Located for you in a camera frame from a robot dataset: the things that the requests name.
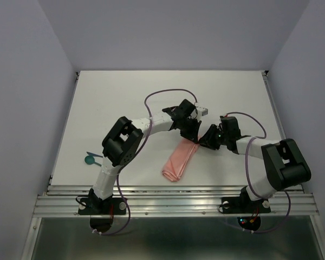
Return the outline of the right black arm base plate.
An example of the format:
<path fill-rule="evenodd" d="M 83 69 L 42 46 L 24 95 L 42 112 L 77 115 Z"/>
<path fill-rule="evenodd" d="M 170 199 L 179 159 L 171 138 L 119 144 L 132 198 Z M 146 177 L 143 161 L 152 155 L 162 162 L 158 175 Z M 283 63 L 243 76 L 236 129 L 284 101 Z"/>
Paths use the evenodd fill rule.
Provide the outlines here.
<path fill-rule="evenodd" d="M 218 206 L 218 211 L 223 214 L 252 214 L 252 213 L 270 213 L 271 208 L 267 200 L 252 201 L 250 199 L 240 199 L 240 197 L 222 197 L 221 204 Z"/>

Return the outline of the pink satin napkin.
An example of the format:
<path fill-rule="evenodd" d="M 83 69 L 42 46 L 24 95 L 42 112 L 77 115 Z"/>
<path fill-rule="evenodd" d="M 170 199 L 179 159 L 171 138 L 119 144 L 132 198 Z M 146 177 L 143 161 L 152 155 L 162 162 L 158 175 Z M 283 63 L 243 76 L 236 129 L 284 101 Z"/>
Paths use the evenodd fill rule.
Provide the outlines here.
<path fill-rule="evenodd" d="M 163 166 L 161 171 L 162 175 L 170 182 L 178 182 L 182 178 L 187 164 L 198 148 L 198 144 L 183 139 Z"/>

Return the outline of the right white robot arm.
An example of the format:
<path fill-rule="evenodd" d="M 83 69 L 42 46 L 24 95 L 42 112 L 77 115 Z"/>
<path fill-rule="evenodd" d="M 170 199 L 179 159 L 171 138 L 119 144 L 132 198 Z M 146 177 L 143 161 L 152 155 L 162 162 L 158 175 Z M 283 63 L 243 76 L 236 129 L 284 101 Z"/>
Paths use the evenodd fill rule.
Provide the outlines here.
<path fill-rule="evenodd" d="M 311 170 L 293 139 L 267 140 L 263 137 L 243 135 L 234 116 L 223 116 L 219 125 L 211 125 L 198 143 L 211 150 L 220 146 L 234 154 L 245 156 L 245 174 L 248 185 L 242 189 L 238 205 L 244 211 L 251 211 L 258 200 L 268 199 L 278 191 L 300 185 L 311 179 Z M 265 175 L 251 182 L 249 157 L 263 160 Z"/>

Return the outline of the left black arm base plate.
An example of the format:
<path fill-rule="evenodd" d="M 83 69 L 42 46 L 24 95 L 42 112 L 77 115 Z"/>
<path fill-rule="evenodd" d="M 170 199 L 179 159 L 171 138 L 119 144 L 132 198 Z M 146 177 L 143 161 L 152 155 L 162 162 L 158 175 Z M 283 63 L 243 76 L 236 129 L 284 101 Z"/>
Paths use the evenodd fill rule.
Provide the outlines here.
<path fill-rule="evenodd" d="M 94 205 L 88 197 L 76 197 L 79 205 L 78 214 L 81 216 L 92 215 L 119 215 L 124 216 L 127 213 L 127 206 L 122 198 L 109 198 Z"/>

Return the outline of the teal plastic utensil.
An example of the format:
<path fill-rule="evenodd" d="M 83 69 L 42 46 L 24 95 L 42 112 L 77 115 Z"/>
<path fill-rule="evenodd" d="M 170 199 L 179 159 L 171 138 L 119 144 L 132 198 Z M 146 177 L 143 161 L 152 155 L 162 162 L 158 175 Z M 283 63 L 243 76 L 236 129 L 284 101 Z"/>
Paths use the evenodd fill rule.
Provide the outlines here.
<path fill-rule="evenodd" d="M 92 153 L 92 152 L 86 152 L 88 154 L 88 156 L 91 156 L 91 157 L 99 157 L 99 158 L 102 158 L 103 155 L 99 155 L 99 154 L 95 154 L 95 153 Z"/>

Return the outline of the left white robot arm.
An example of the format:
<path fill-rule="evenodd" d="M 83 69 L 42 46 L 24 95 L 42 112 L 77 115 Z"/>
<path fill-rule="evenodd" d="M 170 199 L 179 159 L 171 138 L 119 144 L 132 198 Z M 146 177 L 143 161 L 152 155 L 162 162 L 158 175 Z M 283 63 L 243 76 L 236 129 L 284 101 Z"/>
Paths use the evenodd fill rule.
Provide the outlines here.
<path fill-rule="evenodd" d="M 162 169 L 170 181 L 179 181 L 187 163 L 196 153 L 201 118 L 208 110 L 183 100 L 178 106 L 162 109 L 147 118 L 130 120 L 120 117 L 102 141 L 102 165 L 97 181 L 88 193 L 85 205 L 97 213 L 109 209 L 113 187 L 120 171 L 142 150 L 148 137 L 155 133 L 178 129 L 183 137 Z"/>

